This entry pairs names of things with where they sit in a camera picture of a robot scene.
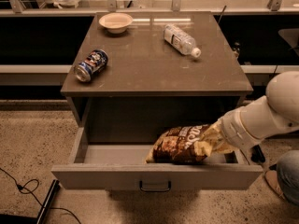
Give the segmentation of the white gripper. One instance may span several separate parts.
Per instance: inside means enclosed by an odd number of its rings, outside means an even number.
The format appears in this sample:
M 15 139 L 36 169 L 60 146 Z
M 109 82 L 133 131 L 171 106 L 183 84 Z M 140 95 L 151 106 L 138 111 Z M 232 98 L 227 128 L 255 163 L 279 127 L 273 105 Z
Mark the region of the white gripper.
M 241 150 L 248 150 L 262 142 L 245 128 L 241 120 L 241 110 L 235 109 L 225 113 L 203 132 L 200 145 L 203 150 L 225 150 L 225 140 Z

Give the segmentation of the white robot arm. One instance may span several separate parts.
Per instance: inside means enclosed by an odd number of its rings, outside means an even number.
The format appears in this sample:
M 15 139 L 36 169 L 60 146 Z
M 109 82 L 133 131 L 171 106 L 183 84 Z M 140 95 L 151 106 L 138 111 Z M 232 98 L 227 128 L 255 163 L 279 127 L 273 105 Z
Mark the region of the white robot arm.
M 299 72 L 289 71 L 273 77 L 261 98 L 231 110 L 203 134 L 200 150 L 226 148 L 247 150 L 265 138 L 299 129 Z

